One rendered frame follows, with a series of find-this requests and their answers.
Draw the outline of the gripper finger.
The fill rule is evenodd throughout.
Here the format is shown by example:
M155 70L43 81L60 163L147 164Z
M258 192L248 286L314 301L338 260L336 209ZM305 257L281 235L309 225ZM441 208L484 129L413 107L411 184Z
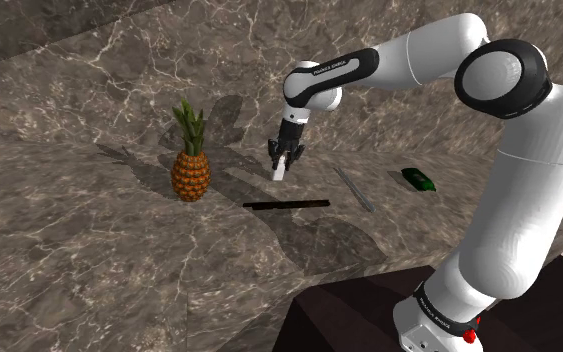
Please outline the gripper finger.
M305 146L302 144L296 144L289 147L285 159L286 171L288 171L291 165L301 157L304 150Z
M277 169L279 164L279 159L282 156L282 147L279 142L275 139L268 140L268 154L272 161L272 168Z

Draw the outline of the long black stick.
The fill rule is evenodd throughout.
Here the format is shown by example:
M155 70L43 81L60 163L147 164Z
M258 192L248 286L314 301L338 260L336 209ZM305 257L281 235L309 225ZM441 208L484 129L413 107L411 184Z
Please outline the long black stick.
M271 209L300 209L314 207L328 207L331 203L328 199L321 200L294 200L294 201L267 201L267 202L248 202L244 203L244 208L253 210Z

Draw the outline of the long grey metal bar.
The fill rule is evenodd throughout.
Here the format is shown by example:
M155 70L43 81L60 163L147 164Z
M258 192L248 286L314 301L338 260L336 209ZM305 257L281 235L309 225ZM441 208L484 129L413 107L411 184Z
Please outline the long grey metal bar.
M374 213L376 211L374 204L358 189L356 184L349 178L349 176L341 168L335 168L335 171L345 182L345 184L349 187L351 192L357 197L358 201L362 204L362 206L367 211Z

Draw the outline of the orange pineapple with green leaves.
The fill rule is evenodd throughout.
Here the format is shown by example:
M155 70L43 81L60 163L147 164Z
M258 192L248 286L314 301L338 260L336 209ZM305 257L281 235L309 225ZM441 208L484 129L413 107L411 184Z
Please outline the orange pineapple with green leaves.
M182 131L183 149L172 166L171 185L179 199L195 202L206 193L211 177L209 160L202 150L206 121L203 111L196 113L185 98L172 111Z

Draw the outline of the dark green bottle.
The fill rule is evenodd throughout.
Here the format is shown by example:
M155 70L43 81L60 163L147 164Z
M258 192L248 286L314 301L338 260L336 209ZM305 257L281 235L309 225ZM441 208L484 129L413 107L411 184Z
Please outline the dark green bottle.
M433 181L417 168L404 168L401 174L417 191L436 191Z

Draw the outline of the dark robot stand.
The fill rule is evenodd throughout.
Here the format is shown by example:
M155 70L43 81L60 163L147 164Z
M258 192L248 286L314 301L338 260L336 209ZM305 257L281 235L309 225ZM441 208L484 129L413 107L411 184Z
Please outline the dark robot stand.
M422 266L304 290L272 352L403 352L393 308L433 271ZM523 296L484 312L477 339L484 352L563 352L563 257Z

